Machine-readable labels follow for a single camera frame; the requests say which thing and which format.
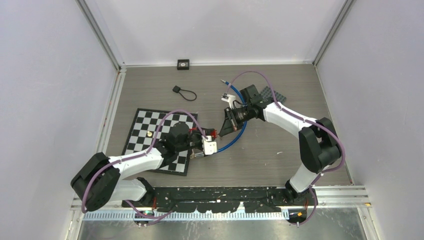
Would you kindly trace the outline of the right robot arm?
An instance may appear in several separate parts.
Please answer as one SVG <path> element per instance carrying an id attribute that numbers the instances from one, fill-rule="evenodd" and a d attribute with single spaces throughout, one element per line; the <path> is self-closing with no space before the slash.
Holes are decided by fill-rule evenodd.
<path id="1" fill-rule="evenodd" d="M 255 85 L 240 91 L 244 103 L 224 93 L 221 100 L 228 103 L 219 136 L 223 137 L 243 128 L 251 119 L 274 124 L 298 139 L 301 165 L 285 184 L 282 198 L 291 205 L 299 205 L 309 187 L 329 166 L 340 159 L 342 147 L 330 119 L 308 118 L 285 106 L 273 97 L 263 97 Z"/>

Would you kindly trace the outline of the red cable padlock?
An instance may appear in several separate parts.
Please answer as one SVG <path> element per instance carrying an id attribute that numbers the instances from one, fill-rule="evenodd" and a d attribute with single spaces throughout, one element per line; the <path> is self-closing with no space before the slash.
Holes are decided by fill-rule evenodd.
<path id="1" fill-rule="evenodd" d="M 202 128 L 206 136 L 212 136 L 214 139 L 217 137 L 217 131 L 214 128 Z M 190 133 L 200 134 L 198 128 L 190 128 Z"/>

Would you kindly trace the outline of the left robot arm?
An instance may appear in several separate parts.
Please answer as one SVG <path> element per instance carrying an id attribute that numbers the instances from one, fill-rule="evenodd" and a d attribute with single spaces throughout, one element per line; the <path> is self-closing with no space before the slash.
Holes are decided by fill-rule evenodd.
<path id="1" fill-rule="evenodd" d="M 148 207 L 154 199 L 153 187 L 144 178 L 127 178 L 168 166 L 180 152 L 197 149 L 204 154 L 214 153 L 216 136 L 213 128 L 189 128 L 178 122 L 145 150 L 121 156 L 95 153 L 73 177 L 70 186 L 80 198 L 84 213 L 94 212 L 112 201 L 128 200 Z"/>

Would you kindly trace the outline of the blue cable lock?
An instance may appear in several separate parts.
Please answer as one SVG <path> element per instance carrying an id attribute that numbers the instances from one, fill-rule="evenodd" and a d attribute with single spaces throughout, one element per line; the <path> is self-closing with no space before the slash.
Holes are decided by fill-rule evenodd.
<path id="1" fill-rule="evenodd" d="M 221 80 L 221 82 L 223 82 L 224 84 L 226 84 L 226 85 L 228 85 L 228 86 L 230 86 L 230 88 L 238 95 L 238 97 L 241 99 L 241 102 L 242 103 L 245 103 L 246 101 L 244 100 L 244 98 L 243 98 L 243 96 L 242 96 L 242 94 L 240 93 L 240 91 L 236 88 L 236 87 L 234 87 L 234 86 L 232 86 L 229 82 L 227 82 L 227 81 L 225 81 L 225 80 Z M 223 152 L 223 151 L 225 151 L 225 150 L 227 150 L 228 148 L 230 148 L 232 145 L 234 145 L 240 138 L 241 138 L 241 136 L 243 135 L 243 133 L 244 133 L 244 131 L 245 131 L 245 129 L 246 129 L 246 127 L 247 127 L 247 123 L 245 123 L 244 125 L 243 125 L 243 127 L 241 128 L 241 130 L 240 130 L 240 132 L 238 133 L 238 135 L 230 142 L 230 143 L 228 143 L 227 145 L 225 145 L 225 146 L 223 146 L 223 147 L 221 147 L 221 148 L 219 148 L 218 150 L 217 150 L 217 153 L 220 153 L 220 152 Z M 191 159 L 195 159 L 195 158 L 201 158 L 201 157 L 204 157 L 204 154 L 203 153 L 201 153 L 201 152 L 199 152 L 199 153 L 194 153 L 193 151 L 192 151 L 192 153 L 189 155 L 189 159 L 191 160 Z"/>

